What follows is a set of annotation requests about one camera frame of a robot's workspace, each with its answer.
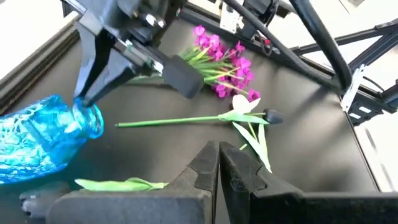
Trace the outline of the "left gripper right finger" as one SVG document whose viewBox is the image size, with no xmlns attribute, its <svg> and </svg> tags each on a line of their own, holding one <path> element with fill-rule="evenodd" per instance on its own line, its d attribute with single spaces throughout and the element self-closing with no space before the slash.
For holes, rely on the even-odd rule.
<svg viewBox="0 0 398 224">
<path fill-rule="evenodd" d="M 304 192 L 228 142 L 220 175 L 231 224 L 398 224 L 398 193 Z"/>
</svg>

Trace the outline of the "blue glass vase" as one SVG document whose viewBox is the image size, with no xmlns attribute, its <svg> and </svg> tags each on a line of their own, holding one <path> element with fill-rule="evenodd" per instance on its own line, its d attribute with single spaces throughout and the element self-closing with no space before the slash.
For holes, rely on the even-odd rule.
<svg viewBox="0 0 398 224">
<path fill-rule="evenodd" d="M 104 132 L 100 109 L 76 99 L 68 106 L 50 95 L 0 116 L 0 184 L 22 182 L 58 172 L 89 139 Z"/>
</svg>

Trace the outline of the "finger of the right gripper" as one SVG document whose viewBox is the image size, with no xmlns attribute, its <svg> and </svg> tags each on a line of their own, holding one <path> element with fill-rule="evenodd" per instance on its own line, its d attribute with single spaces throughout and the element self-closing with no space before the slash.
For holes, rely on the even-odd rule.
<svg viewBox="0 0 398 224">
<path fill-rule="evenodd" d="M 109 92 L 133 78 L 153 77 L 155 74 L 188 99 L 197 95 L 204 85 L 201 74 L 180 56 L 168 57 L 158 49 L 138 42 L 127 46 L 114 43 L 107 67 L 109 74 L 105 82 L 109 85 Z"/>
<path fill-rule="evenodd" d="M 77 22 L 76 28 L 83 54 L 74 98 L 83 105 L 92 105 L 110 91 L 105 78 L 109 74 L 107 65 L 114 39 L 102 26 L 86 26 Z"/>
</svg>

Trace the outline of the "dark tulip with white petal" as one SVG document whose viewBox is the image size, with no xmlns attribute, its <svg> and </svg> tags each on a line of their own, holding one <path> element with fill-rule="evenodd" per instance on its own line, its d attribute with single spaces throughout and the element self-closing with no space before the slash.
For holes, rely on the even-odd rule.
<svg viewBox="0 0 398 224">
<path fill-rule="evenodd" d="M 261 113 L 253 113 L 252 110 L 259 104 L 260 98 L 248 100 L 243 95 L 235 95 L 232 99 L 232 110 L 216 116 L 202 116 L 192 118 L 161 119 L 152 121 L 138 121 L 132 123 L 117 123 L 117 128 L 136 128 L 143 126 L 158 126 L 163 124 L 193 123 L 202 121 L 231 122 L 236 130 L 254 149 L 266 169 L 271 172 L 269 161 L 266 126 L 268 124 L 281 124 L 284 117 L 276 110 L 265 109 Z"/>
</svg>

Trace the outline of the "black diagonal frame strut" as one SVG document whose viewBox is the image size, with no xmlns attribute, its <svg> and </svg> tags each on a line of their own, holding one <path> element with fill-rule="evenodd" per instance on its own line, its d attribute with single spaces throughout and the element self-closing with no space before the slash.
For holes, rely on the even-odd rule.
<svg viewBox="0 0 398 224">
<path fill-rule="evenodd" d="M 360 40 L 370 39 L 373 37 L 390 34 L 398 29 L 398 18 L 390 22 L 385 22 L 374 26 L 371 29 L 362 30 L 352 34 L 346 34 L 335 38 L 337 45 L 346 45 Z M 320 51 L 321 48 L 318 44 L 309 44 L 304 46 L 296 46 L 290 48 L 295 54 L 303 55 L 311 52 Z"/>
</svg>

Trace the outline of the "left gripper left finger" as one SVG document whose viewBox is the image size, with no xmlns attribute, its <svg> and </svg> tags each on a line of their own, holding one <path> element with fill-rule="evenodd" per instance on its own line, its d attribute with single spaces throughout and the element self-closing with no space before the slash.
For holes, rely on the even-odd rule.
<svg viewBox="0 0 398 224">
<path fill-rule="evenodd" d="M 214 224 L 220 151 L 208 141 L 165 188 L 74 191 L 56 200 L 46 224 Z"/>
</svg>

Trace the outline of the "silver corner bracket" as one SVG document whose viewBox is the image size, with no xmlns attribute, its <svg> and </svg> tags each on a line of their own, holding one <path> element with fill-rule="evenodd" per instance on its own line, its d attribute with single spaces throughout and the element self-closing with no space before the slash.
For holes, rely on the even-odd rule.
<svg viewBox="0 0 398 224">
<path fill-rule="evenodd" d="M 359 68 L 357 68 L 354 73 L 353 73 L 353 79 L 351 82 L 351 85 L 343 95 L 343 99 L 341 101 L 341 108 L 344 112 L 348 112 L 350 109 L 353 100 L 355 98 L 355 95 L 358 91 L 358 88 L 362 82 L 362 79 L 364 77 L 364 70 L 366 68 L 365 64 L 361 64 Z"/>
</svg>

